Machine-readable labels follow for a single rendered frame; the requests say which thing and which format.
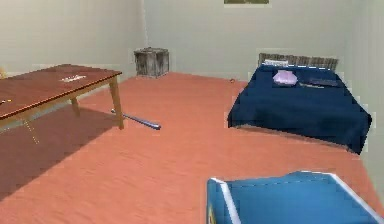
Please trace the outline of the white paper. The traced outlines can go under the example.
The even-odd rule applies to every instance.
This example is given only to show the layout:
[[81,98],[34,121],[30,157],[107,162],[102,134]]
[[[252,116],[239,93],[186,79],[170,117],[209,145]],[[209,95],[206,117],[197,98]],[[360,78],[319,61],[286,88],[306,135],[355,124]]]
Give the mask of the white paper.
[[75,76],[63,78],[60,81],[62,81],[62,82],[72,82],[72,81],[80,80],[80,79],[83,79],[83,78],[86,78],[86,76],[84,76],[84,75],[75,75]]

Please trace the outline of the brown wooden table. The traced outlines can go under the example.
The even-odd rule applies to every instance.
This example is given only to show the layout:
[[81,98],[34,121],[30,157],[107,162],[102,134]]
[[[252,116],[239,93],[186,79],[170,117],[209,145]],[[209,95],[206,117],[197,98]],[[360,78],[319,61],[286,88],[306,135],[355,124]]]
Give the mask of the brown wooden table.
[[[86,78],[62,82],[63,78],[84,75]],[[12,102],[0,104],[0,128],[21,121],[36,139],[31,117],[56,104],[70,100],[74,113],[79,116],[77,97],[109,85],[116,113],[117,126],[124,128],[120,103],[118,76],[120,71],[93,68],[72,64],[61,64],[17,76],[0,79],[0,102],[11,99]]]

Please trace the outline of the white pillow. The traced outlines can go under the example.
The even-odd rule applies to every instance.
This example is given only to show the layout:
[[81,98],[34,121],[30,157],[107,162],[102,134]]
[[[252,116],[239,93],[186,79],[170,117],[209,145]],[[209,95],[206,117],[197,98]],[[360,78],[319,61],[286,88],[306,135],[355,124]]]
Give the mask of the white pillow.
[[287,67],[289,65],[289,61],[280,61],[280,60],[271,60],[271,59],[265,59],[263,63],[265,65],[281,66],[281,67]]

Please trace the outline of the blue arcade game case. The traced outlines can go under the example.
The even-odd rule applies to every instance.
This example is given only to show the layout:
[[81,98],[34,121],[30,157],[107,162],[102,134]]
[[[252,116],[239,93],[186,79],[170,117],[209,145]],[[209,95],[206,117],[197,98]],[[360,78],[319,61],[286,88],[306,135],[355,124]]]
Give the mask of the blue arcade game case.
[[337,175],[296,171],[209,179],[206,224],[384,224],[384,217]]

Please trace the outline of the blue baseball bat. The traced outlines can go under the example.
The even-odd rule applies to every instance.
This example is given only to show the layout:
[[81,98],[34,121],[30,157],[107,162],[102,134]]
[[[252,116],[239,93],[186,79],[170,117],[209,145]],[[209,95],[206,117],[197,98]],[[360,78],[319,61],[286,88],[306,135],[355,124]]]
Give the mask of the blue baseball bat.
[[143,125],[145,125],[147,127],[152,128],[152,129],[155,129],[155,130],[160,130],[161,129],[161,125],[157,124],[157,123],[153,123],[153,122],[150,122],[150,121],[147,121],[147,120],[144,120],[144,119],[140,119],[140,118],[137,118],[137,117],[134,117],[134,116],[130,116],[130,115],[125,114],[125,113],[122,113],[122,116],[124,118],[136,121],[136,122],[138,122],[140,124],[143,124]]

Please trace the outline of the bed with blue cover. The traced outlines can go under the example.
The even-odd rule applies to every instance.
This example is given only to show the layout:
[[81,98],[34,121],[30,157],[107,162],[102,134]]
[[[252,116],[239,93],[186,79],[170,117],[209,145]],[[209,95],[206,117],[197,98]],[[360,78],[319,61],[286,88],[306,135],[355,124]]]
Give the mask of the bed with blue cover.
[[[289,61],[287,67],[265,65],[265,59]],[[334,58],[261,53],[259,66],[238,95],[227,118],[230,127],[256,126],[311,137],[360,154],[372,122],[335,73]],[[278,70],[292,71],[294,86],[275,84]],[[301,79],[336,80],[338,88],[301,84]]]

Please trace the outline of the pink pillow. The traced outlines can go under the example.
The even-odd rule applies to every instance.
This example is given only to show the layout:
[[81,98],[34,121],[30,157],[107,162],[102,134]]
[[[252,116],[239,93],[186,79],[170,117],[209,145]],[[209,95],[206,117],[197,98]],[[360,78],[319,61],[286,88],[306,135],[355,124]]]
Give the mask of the pink pillow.
[[278,85],[294,86],[297,83],[298,78],[292,71],[278,70],[273,76],[273,81]]

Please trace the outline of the framed wall picture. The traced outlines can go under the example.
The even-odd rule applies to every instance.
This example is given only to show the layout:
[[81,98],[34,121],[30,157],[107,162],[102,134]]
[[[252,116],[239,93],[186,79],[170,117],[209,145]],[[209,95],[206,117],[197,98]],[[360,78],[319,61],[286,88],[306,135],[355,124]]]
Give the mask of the framed wall picture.
[[224,0],[224,4],[269,4],[270,0]]

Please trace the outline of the dark laptop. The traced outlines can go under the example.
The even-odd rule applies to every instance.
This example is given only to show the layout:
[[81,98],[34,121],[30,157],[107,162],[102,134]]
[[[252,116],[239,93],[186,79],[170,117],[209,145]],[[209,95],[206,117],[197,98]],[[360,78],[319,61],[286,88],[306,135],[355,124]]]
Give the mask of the dark laptop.
[[319,78],[309,78],[309,79],[301,79],[301,84],[314,86],[314,87],[330,87],[330,88],[338,88],[339,83],[336,80],[330,79],[319,79]]

